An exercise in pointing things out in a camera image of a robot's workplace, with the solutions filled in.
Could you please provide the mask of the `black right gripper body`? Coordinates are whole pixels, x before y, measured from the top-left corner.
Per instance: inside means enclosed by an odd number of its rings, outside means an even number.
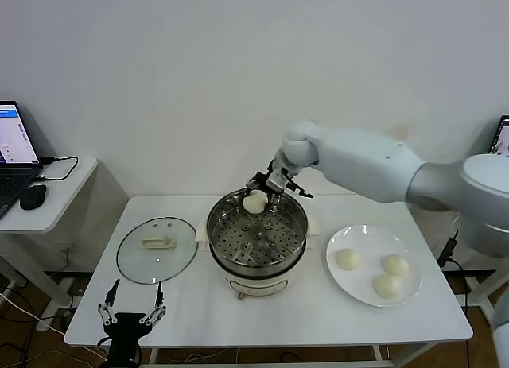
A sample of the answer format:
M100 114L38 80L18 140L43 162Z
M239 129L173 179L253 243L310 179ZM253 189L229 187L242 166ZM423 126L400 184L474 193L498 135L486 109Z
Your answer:
M266 186L270 190L281 192L289 190L297 193L301 197L313 198L314 195L307 192L303 187L293 181L293 177L296 176L300 170L297 171L289 169L286 165L282 165L276 161L271 161L268 167L269 176L266 180Z

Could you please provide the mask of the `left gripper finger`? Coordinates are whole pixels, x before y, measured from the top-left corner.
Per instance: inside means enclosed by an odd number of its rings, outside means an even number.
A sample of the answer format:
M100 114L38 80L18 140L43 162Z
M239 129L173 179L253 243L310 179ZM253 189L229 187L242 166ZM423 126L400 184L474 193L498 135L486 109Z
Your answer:
M108 290L103 303L98 304L98 313L103 321L103 326L109 326L117 322L115 312L113 311L116 293L120 280L117 279L113 286Z
M157 284L157 295L153 309L143 316L139 323L147 327L155 327L162 317L166 314L166 306L164 306L164 294L161 282Z

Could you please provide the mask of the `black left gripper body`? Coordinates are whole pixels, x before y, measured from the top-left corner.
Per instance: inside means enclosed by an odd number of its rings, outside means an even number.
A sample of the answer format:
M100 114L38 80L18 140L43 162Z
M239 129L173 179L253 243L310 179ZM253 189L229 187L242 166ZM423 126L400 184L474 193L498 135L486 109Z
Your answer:
M140 367L142 353L139 339L147 335L146 315L140 312L117 312L116 323L104 328L110 340L104 367Z

